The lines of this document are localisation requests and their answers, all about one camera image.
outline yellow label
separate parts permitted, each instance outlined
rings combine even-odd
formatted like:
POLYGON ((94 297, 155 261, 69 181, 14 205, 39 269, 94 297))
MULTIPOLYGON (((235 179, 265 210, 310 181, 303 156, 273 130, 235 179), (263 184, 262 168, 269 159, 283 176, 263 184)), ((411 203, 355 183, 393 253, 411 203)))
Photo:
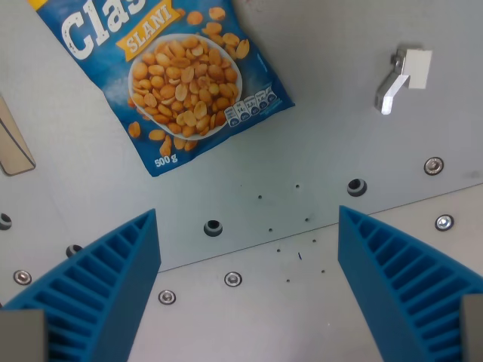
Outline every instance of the yellow label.
POLYGON ((45 4, 48 0, 29 0, 29 4, 35 11, 40 9, 40 7, 45 4))
POLYGON ((123 39, 115 43, 126 53, 126 61, 143 51, 156 36, 180 15, 173 9, 171 0, 157 4, 123 39))

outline metal plate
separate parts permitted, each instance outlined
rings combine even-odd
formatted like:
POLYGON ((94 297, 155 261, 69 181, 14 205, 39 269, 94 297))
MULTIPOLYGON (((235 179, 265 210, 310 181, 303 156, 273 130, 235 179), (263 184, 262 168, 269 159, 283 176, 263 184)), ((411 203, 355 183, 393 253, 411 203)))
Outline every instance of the metal plate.
MULTIPOLYGON (((481 210, 483 186, 476 186, 375 217, 481 274, 481 210), (443 213, 455 225, 438 232, 443 213)), ((161 273, 129 361, 160 358, 382 362, 337 262, 337 225, 161 273), (225 285, 230 271, 243 277, 239 287, 225 285), (159 303, 163 289, 176 293, 173 305, 159 303)))
POLYGON ((483 2, 235 3, 297 106, 153 179, 27 2, 1 2, 1 91, 38 165, 0 177, 14 221, 2 271, 34 265, 35 280, 68 245, 153 207, 166 270, 330 225, 339 204, 373 213, 481 183, 483 2), (402 90, 384 117, 374 96, 404 41, 434 50, 428 89, 402 90), (438 176, 423 172, 432 156, 445 161, 438 176), (354 178, 368 183, 360 198, 346 192, 354 178), (210 219, 217 238, 203 232, 210 219))

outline peanut bag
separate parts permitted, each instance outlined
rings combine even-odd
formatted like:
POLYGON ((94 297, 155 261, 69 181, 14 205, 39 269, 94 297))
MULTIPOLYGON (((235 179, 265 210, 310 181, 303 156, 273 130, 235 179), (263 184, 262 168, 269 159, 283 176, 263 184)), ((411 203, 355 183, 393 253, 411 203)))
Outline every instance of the peanut bag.
POLYGON ((231 0, 29 2, 104 92, 152 176, 294 105, 231 0))

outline bolt head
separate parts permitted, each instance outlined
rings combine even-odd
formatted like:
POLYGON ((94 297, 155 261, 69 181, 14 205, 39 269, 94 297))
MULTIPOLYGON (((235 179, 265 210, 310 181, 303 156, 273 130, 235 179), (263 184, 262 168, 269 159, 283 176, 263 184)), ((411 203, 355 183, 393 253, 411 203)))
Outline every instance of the bolt head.
POLYGON ((161 304, 171 305, 176 302, 176 294, 170 290, 163 290, 158 295, 158 300, 161 304))
POLYGON ((424 172, 430 176, 435 176, 445 167, 445 163, 440 157, 432 157, 424 164, 424 172))
POLYGON ((451 215, 441 215, 435 221, 435 227, 440 232, 446 232, 451 229, 454 225, 454 219, 451 215))
POLYGON ((229 287, 237 287, 242 283, 242 276, 236 271, 231 271, 225 275, 225 284, 229 287))
POLYGON ((29 285, 32 283, 32 276, 25 270, 17 270, 14 273, 14 280, 19 285, 29 285))

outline bowl of peanuts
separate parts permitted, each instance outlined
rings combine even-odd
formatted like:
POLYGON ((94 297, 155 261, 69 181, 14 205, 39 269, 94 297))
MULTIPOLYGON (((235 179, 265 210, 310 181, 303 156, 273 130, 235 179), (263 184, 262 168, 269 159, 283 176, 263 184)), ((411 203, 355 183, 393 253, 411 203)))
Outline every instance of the bowl of peanuts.
POLYGON ((157 38, 132 63, 129 94, 138 112, 183 140, 202 140, 226 125, 240 100, 242 75, 212 40, 194 34, 157 38))

